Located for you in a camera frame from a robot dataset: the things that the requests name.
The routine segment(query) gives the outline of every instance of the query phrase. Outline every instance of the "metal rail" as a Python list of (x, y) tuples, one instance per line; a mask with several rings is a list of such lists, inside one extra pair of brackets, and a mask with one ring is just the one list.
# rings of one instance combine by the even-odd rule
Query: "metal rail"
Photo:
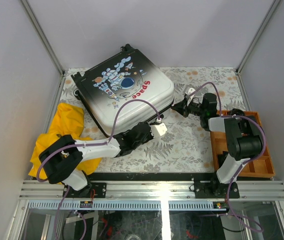
[[(107, 184), (104, 201), (213, 201), (224, 198), (197, 199), (189, 190), (192, 181), (103, 181)], [(282, 181), (238, 181), (240, 198), (231, 201), (284, 201)], [(64, 186), (36, 180), (25, 180), (19, 196), (21, 200), (61, 200)], [(90, 200), (74, 198), (74, 201)]]

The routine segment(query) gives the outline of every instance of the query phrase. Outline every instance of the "black mounting bracket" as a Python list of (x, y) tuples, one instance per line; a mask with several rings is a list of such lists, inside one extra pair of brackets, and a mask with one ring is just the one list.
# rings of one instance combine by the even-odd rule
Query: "black mounting bracket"
[(130, 154), (137, 147), (147, 143), (154, 137), (150, 125), (147, 122), (139, 122), (132, 129), (118, 133), (113, 138), (117, 140), (121, 149), (116, 157), (122, 157)]
[(79, 191), (71, 188), (66, 195), (66, 198), (89, 199), (92, 197), (93, 193), (95, 199), (105, 199), (107, 194), (107, 184), (105, 182), (91, 182)]
[[(227, 197), (229, 184), (220, 183), (215, 172), (210, 182), (194, 182), (194, 193), (196, 199), (225, 199)], [(239, 199), (239, 189), (236, 182), (233, 182), (229, 192), (230, 199)]]

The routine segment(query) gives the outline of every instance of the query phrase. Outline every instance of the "white connector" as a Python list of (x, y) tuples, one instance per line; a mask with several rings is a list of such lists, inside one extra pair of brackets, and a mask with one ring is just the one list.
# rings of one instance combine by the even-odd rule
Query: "white connector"
[[(185, 94), (186, 95), (190, 95), (192, 94), (193, 92), (195, 92), (196, 90), (193, 88), (193, 87), (188, 87), (186, 90), (185, 90)], [(194, 98), (194, 94), (192, 96), (189, 97), (189, 99), (187, 100), (187, 105), (189, 106), (189, 104), (192, 102), (192, 99)]]
[(167, 126), (163, 123), (159, 125), (150, 125), (154, 138), (163, 136), (167, 131)]

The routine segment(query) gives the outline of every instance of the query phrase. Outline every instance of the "yellow cloth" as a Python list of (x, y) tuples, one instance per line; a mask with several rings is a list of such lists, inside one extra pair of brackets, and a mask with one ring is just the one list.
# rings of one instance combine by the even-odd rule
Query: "yellow cloth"
[[(92, 140), (90, 137), (80, 137), (83, 128), (83, 109), (67, 103), (60, 103), (57, 106), (57, 111), (52, 120), (48, 133), (41, 134), (36, 140), (35, 148), (30, 160), (30, 162), (33, 163), (33, 168), (28, 174), (32, 177), (37, 176), (37, 171), (41, 165), (39, 155), (50, 145), (55, 143), (59, 139), (59, 136), (70, 134), (74, 140)], [(101, 158), (81, 162), (76, 168), (80, 171), (84, 171), (87, 175), (89, 175), (97, 169), (100, 161)], [(47, 178), (47, 175), (43, 168), (40, 172), (40, 178)]]

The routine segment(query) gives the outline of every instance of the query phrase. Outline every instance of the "white wall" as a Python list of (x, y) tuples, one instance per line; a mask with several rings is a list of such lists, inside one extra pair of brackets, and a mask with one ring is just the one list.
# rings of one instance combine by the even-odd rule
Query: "white wall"
[(13, 216), (59, 74), (18, 0), (0, 0), (0, 239)]
[(241, 76), (253, 110), (259, 111), (276, 176), (284, 181), (284, 1)]
[(273, 0), (29, 0), (67, 68), (130, 43), (159, 67), (237, 67)]

